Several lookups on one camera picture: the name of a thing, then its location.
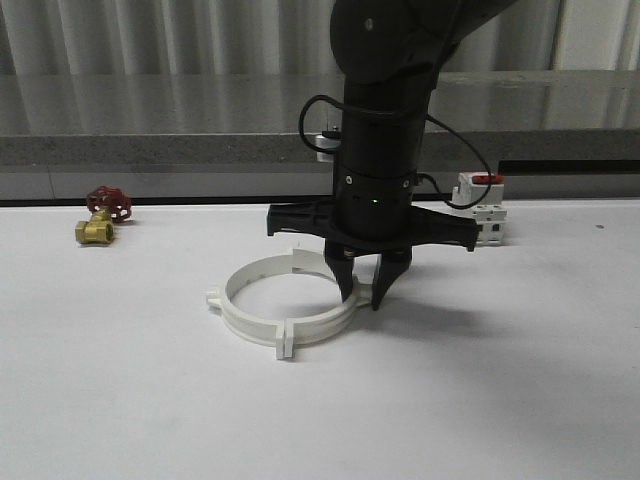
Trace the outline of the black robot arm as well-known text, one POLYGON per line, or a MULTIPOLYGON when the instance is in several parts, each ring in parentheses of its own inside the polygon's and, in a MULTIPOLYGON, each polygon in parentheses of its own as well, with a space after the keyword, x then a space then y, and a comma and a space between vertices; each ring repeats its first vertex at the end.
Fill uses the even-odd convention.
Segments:
POLYGON ((454 206, 416 207, 413 190, 428 102, 443 64, 461 40, 507 8, 504 1, 338 1, 331 49, 345 76, 340 143, 331 150, 333 193, 311 203, 274 205, 270 233, 325 241, 324 258, 343 297, 359 256, 376 255, 372 304, 410 266, 417 245, 473 250, 479 228, 454 206))

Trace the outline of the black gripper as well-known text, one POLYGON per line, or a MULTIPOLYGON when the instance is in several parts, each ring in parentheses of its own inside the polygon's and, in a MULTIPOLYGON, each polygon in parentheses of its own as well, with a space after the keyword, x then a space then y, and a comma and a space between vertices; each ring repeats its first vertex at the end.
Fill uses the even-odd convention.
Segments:
POLYGON ((302 233, 325 240, 324 259, 346 301, 354 259, 380 254, 371 305, 378 310, 393 283, 411 265, 411 248, 424 244, 476 246, 476 222, 412 204, 414 187, 433 179, 411 172, 394 178, 344 173, 328 199, 272 205, 267 234, 302 233))

